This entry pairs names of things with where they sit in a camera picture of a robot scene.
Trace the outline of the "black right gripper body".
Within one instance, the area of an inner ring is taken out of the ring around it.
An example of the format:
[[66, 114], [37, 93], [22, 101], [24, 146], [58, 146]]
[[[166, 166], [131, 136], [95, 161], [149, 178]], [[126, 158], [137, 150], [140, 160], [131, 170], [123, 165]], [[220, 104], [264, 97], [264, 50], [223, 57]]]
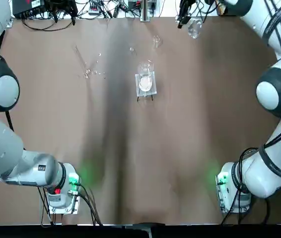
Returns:
[[180, 0], [179, 15], [180, 16], [186, 15], [188, 10], [195, 3], [196, 3], [196, 0]]

